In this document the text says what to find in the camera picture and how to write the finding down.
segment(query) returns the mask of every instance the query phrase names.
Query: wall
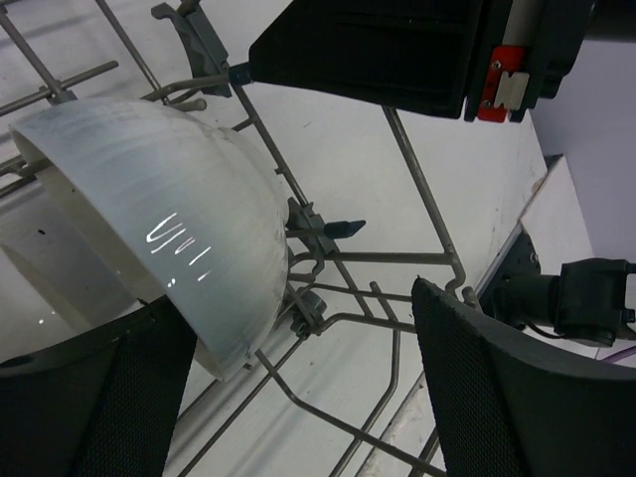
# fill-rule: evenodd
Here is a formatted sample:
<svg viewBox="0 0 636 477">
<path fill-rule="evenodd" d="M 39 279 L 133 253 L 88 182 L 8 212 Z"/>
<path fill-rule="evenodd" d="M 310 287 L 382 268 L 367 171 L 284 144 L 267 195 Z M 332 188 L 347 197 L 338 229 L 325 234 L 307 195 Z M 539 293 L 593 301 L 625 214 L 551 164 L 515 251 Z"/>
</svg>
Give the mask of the wall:
<svg viewBox="0 0 636 477">
<path fill-rule="evenodd" d="M 533 119 L 545 154 L 565 153 L 596 256 L 636 260 L 636 44 L 584 42 Z"/>
</svg>

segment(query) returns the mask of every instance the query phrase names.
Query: red clip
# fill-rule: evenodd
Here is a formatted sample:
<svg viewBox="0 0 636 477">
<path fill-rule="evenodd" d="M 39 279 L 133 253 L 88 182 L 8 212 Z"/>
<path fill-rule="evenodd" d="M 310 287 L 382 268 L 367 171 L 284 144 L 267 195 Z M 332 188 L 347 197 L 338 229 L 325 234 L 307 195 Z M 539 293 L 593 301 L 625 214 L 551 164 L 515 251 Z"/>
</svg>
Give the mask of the red clip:
<svg viewBox="0 0 636 477">
<path fill-rule="evenodd" d="M 486 74 L 486 83 L 477 110 L 479 119 L 490 122 L 504 122 L 506 120 L 508 110 L 504 106 L 494 107 L 499 80 L 503 72 L 511 74 L 521 69 L 525 52 L 523 47 L 497 47 L 493 50 Z"/>
</svg>

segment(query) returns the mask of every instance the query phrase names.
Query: purple wire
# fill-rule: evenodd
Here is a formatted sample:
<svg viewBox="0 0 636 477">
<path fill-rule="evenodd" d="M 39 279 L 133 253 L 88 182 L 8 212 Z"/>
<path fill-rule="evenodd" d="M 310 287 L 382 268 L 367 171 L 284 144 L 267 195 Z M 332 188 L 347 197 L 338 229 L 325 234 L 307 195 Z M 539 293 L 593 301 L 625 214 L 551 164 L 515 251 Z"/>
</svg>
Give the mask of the purple wire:
<svg viewBox="0 0 636 477">
<path fill-rule="evenodd" d="M 624 360 L 625 358 L 629 358 L 630 356 L 636 355 L 636 346 L 632 346 L 625 350 L 619 351 L 618 353 L 614 353 L 613 355 L 606 356 L 603 358 L 603 363 L 618 363 L 619 361 Z"/>
</svg>

